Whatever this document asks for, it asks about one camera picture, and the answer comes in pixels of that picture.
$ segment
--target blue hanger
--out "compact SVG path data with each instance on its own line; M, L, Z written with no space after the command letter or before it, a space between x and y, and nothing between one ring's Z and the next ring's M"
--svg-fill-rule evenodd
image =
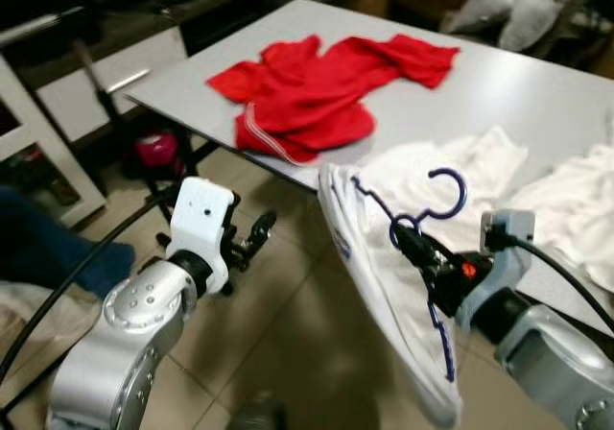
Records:
M433 171L429 171L429 179L433 179L438 176L449 176L457 183L457 185L459 186L459 199L457 200L457 203L452 209L446 212L436 212L430 207L427 207L415 217L411 214L399 214L392 218L392 224L390 227L390 240L397 248L398 246L396 242L396 236L394 236L394 226L396 226L396 224L398 224L399 222L409 221L412 224L415 232L419 235L421 234L420 224L424 219L427 219L429 217L432 219L437 219L438 221L452 219L454 216L461 212L461 210L467 203L467 185L464 183L464 180L459 173L457 173L454 169L451 168L438 168Z
M454 169L451 169L451 168L438 168L438 169L435 169L429 172L429 179L433 179L433 178L436 178L437 176L444 176L444 175L449 176L452 179L454 179L454 181L459 186L459 199L457 203L454 205L452 209L446 212L436 212L430 207L427 207L415 217L412 216L411 214L399 214L397 216L394 216L392 212L390 211L390 209L388 208L388 206L384 203L382 198L377 193L375 193L372 190L365 189L361 185L359 179L356 176L353 176L351 180L359 192L375 200L379 204L379 206L382 208L382 210L386 213L386 215L389 217L390 219L390 228L389 228L390 240L392 244L397 249L399 249L399 245L396 240L396 235L394 234L394 230L395 230L396 224L398 224L400 221L409 221L412 224L415 232L419 235L421 234L420 224L427 217L437 219L438 221L445 221L446 219L451 219L457 214L459 214L461 210L464 208L464 205L467 202L467 185L464 183L464 180L462 179L459 173L457 173ZM445 329L445 325L441 322L441 320L439 319L439 316L437 315L437 310L435 309L435 306L433 302L431 301L430 295L427 301L427 306L429 309L429 313L431 315L431 321L433 322L433 327L439 331L439 335L441 336L441 343L443 346L443 353L445 357L446 378L448 379L449 382L454 382L456 375L455 375L455 368L454 368L454 360L452 357L452 348L450 347L450 339Z

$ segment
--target table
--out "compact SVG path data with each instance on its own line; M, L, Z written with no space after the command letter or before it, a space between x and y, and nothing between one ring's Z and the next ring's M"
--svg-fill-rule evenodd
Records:
M581 155L606 141L606 116L614 102L610 80L307 0L289 3L137 85L128 95L237 152L232 120L242 109L205 85L208 78L238 61L258 60L259 52L275 41L297 41L318 34L325 48L348 36L386 40L399 33L440 46L459 46L454 70L435 91L398 80L370 93L363 102L377 119L376 133L323 154L322 161L357 163L400 143L427 139L440 143L498 125L515 143L530 150L527 162L510 183L512 190L543 176L570 155ZM318 188L317 165L296 167L263 155L242 155L311 191ZM614 315L612 298L589 281L586 285ZM586 302L539 261L525 275L519 290L608 333Z

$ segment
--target hanger hook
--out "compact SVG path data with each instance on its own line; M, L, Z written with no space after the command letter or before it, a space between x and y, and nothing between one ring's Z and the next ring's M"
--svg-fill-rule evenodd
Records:
M418 224L420 224L427 217L432 217L433 219L438 219L440 221L451 219L461 212L465 203L467 202L467 185L464 183L464 180L459 173L451 168L438 168L429 172L430 179L436 178L437 176L449 176L457 183L459 186L459 200L454 207L447 212L435 212L430 207L427 207L415 218L415 222Z

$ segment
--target white cloth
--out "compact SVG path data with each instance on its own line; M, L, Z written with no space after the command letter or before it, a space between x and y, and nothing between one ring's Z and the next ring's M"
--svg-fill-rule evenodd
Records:
M50 294L51 290L32 284L0 282L2 331L9 330L15 320L27 322ZM74 336L76 331L85 332L97 318L97 313L97 310L92 310L91 299L75 299L64 295L40 321L30 339L43 342L57 337Z
M566 160L507 207L534 211L535 243L561 252L614 293L614 140Z
M439 427L459 423L462 409L458 384L446 379L439 332L427 309L427 291L417 269L391 244L390 221L372 198L359 193L356 175L393 214L417 215L426 207L449 210L458 187L448 179L428 179L440 167L456 169L468 188L462 213L449 221L427 219L423 229L455 251L476 249L482 213L493 206L524 162L527 150L516 147L495 128L443 146L407 144L377 156L362 169L324 165L319 172L319 200L345 265L369 312L407 365L423 410ZM454 353L454 323L447 326Z

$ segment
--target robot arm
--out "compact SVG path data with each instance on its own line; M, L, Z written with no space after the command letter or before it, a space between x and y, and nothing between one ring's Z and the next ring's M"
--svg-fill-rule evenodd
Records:
M531 266L530 254L493 246L494 230L531 241L533 214L486 214L482 229L481 252L459 254L411 228L399 225L395 233L438 308L497 346L495 358L533 401L570 430L614 429L614 364L555 311L514 291Z
M238 199L205 179L181 185L166 260L115 287L99 320L59 368L50 400L52 421L70 428L139 427L155 370L205 294L228 292L228 270L245 270L264 245L274 215L261 217L250 237L233 243Z

